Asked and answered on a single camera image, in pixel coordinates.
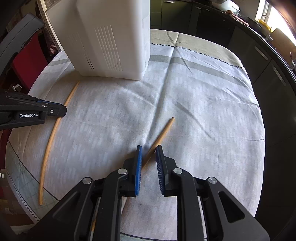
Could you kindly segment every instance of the window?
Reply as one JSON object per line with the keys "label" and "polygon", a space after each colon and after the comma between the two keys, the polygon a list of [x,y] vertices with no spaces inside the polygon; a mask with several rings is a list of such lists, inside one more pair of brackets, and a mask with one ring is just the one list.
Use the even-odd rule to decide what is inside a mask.
{"label": "window", "polygon": [[292,43],[296,45],[295,37],[293,36],[284,18],[265,0],[260,0],[255,19],[257,21],[261,19],[262,21],[266,22],[267,25],[271,27],[271,31],[275,30],[276,28],[280,29],[292,41]]}

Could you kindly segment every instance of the cabinet handle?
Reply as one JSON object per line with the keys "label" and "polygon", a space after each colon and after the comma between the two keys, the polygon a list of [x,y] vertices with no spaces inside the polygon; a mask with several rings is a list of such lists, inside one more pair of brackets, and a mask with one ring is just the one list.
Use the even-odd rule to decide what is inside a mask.
{"label": "cabinet handle", "polygon": [[273,68],[274,72],[276,73],[276,75],[278,76],[279,80],[283,83],[284,86],[286,86],[285,81],[283,80],[283,78],[281,77],[281,75],[279,74],[279,72],[277,71],[277,69],[275,68],[274,65],[272,65],[272,68]]}
{"label": "cabinet handle", "polygon": [[268,58],[265,56],[265,54],[262,53],[262,51],[261,51],[260,49],[258,49],[257,46],[255,46],[255,49],[257,50],[257,52],[258,52],[263,58],[265,58],[266,61],[268,60]]}

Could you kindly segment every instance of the black cabinet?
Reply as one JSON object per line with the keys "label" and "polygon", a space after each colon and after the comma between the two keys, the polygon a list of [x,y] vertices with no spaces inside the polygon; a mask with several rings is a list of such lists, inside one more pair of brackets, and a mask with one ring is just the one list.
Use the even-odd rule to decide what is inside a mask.
{"label": "black cabinet", "polygon": [[296,136],[292,136],[265,150],[263,186],[255,218],[270,240],[285,227],[296,208],[295,146]]}
{"label": "black cabinet", "polygon": [[237,26],[227,48],[239,57],[251,83],[256,81],[271,60],[261,46]]}
{"label": "black cabinet", "polygon": [[196,37],[227,47],[235,24],[225,20],[209,9],[203,8],[199,14]]}
{"label": "black cabinet", "polygon": [[296,96],[272,60],[253,84],[265,127],[267,147],[296,134]]}
{"label": "black cabinet", "polygon": [[150,28],[161,29],[162,0],[150,0]]}
{"label": "black cabinet", "polygon": [[196,3],[193,3],[189,27],[188,27],[188,34],[189,35],[196,36],[196,26],[197,26],[198,17],[199,17],[201,10],[202,10],[202,8],[199,5],[197,5]]}
{"label": "black cabinet", "polygon": [[163,1],[161,13],[161,29],[186,34],[188,31],[191,2]]}

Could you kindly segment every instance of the gray stripe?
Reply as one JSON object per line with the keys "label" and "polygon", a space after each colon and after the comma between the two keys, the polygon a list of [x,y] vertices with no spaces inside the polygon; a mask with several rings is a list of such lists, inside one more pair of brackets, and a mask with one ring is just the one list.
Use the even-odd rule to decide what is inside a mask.
{"label": "gray stripe", "polygon": [[54,65],[57,65],[57,64],[64,64],[64,63],[69,63],[71,62],[68,58],[66,59],[61,59],[61,60],[56,60],[56,61],[51,61],[48,66],[54,66]]}
{"label": "gray stripe", "polygon": [[164,56],[164,55],[151,55],[149,61],[154,61],[154,62],[163,62],[163,63],[167,63],[167,64],[181,64],[186,66],[187,68],[192,68],[192,69],[196,69],[199,71],[202,71],[204,73],[210,74],[210,75],[214,75],[217,76],[219,78],[225,79],[227,81],[230,81],[234,84],[237,85],[241,85],[241,86],[245,86],[248,87],[248,84],[245,80],[233,77],[227,73],[224,73],[222,71],[216,70],[216,69],[212,69],[210,67],[206,67],[204,65],[201,64],[197,64],[191,61],[188,61],[186,59],[180,58],[180,57],[168,57],[168,56]]}

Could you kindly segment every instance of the curved wooden stick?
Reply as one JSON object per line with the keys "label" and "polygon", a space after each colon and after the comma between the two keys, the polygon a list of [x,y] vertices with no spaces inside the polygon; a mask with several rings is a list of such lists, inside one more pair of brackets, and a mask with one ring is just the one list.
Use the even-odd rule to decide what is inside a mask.
{"label": "curved wooden stick", "polygon": [[[73,94],[75,93],[79,83],[80,83],[80,81],[78,81],[76,83],[76,85],[72,89],[71,93],[69,94],[69,96],[64,104],[66,107],[69,104]],[[54,124],[52,132],[50,134],[46,149],[45,149],[45,153],[44,153],[44,157],[43,157],[43,161],[42,161],[41,173],[40,173],[40,180],[39,180],[39,194],[38,194],[39,205],[43,204],[43,186],[44,186],[44,178],[45,178],[45,171],[46,171],[46,167],[47,167],[47,161],[48,161],[48,157],[49,157],[49,153],[50,153],[50,148],[52,147],[54,136],[56,134],[56,131],[57,131],[60,121],[61,121],[61,117],[57,118],[56,123]]]}
{"label": "curved wooden stick", "polygon": [[147,152],[146,156],[143,159],[142,168],[148,163],[148,161],[152,157],[153,153],[155,152],[156,147],[161,144],[163,138],[165,137],[165,135],[167,134],[167,132],[170,130],[170,128],[171,128],[172,124],[174,123],[174,121],[175,121],[175,118],[172,117],[169,120],[169,122],[167,123],[167,125],[165,126],[165,128],[163,129],[163,131],[161,132],[161,134],[159,135],[159,137],[156,139],[156,141],[154,142],[154,144],[152,145],[152,147],[150,148],[150,150]]}

